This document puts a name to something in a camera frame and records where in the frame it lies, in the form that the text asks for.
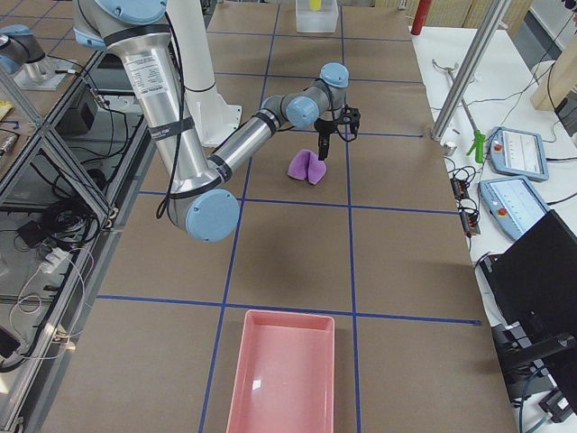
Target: screen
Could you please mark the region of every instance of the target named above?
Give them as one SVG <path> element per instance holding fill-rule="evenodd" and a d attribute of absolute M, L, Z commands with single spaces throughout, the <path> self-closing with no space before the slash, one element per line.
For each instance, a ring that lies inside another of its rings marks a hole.
<path fill-rule="evenodd" d="M 503 317 L 519 321 L 533 343 L 563 332 L 577 337 L 577 238 L 554 210 L 500 256 L 493 277 Z M 577 349 L 543 361 L 577 412 Z"/>

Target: aluminum pole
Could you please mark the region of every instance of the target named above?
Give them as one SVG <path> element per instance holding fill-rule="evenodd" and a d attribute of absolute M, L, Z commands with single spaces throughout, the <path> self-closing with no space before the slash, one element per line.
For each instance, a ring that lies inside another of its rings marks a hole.
<path fill-rule="evenodd" d="M 471 78 L 477 66 L 479 66 L 481 58 L 487 50 L 493 34 L 495 34 L 495 31 L 498 29 L 510 3 L 511 0 L 493 0 L 490 4 L 487 14 L 479 30 L 475 33 L 471 46 L 465 55 L 463 64 L 459 68 L 455 82 L 444 101 L 443 108 L 441 108 L 441 112 L 436 119 L 435 126 L 433 126 L 433 130 L 431 131 L 431 138 L 433 138 L 433 140 L 440 141 L 441 137 L 443 137 L 459 105 L 459 101 L 461 101 L 465 90 L 467 90 L 467 86 L 469 86 Z"/>

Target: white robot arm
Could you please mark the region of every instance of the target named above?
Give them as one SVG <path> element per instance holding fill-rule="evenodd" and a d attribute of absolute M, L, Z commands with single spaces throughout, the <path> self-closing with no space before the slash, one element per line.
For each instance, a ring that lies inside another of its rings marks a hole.
<path fill-rule="evenodd" d="M 167 210 L 172 223 L 196 239 L 216 242 L 233 232 L 239 205 L 233 194 L 215 187 L 227 182 L 283 124 L 303 128 L 316 123 L 324 153 L 335 125 L 358 127 L 359 114 L 343 107 L 346 67 L 329 63 L 321 69 L 320 79 L 303 92 L 268 98 L 259 112 L 207 158 L 183 103 L 181 77 L 169 56 L 166 4 L 165 0 L 75 0 L 76 38 L 122 61 L 171 174 Z"/>

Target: red object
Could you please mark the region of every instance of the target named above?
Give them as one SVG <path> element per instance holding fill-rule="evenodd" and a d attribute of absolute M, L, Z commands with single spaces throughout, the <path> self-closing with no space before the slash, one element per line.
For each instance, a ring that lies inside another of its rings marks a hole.
<path fill-rule="evenodd" d="M 227 433 L 333 433 L 334 320 L 249 310 Z"/>
<path fill-rule="evenodd" d="M 418 3 L 417 13 L 415 14 L 415 20 L 413 21 L 413 27 L 411 28 L 411 34 L 419 35 L 421 30 L 425 25 L 426 17 L 429 15 L 429 9 L 433 0 L 421 0 Z"/>

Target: purple object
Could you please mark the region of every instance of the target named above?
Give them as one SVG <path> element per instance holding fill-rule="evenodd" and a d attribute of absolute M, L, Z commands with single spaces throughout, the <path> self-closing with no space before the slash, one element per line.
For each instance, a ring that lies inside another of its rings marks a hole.
<path fill-rule="evenodd" d="M 298 151 L 288 166 L 288 175 L 297 180 L 308 180 L 311 185 L 316 185 L 326 173 L 326 164 L 318 160 L 316 153 L 303 149 Z"/>

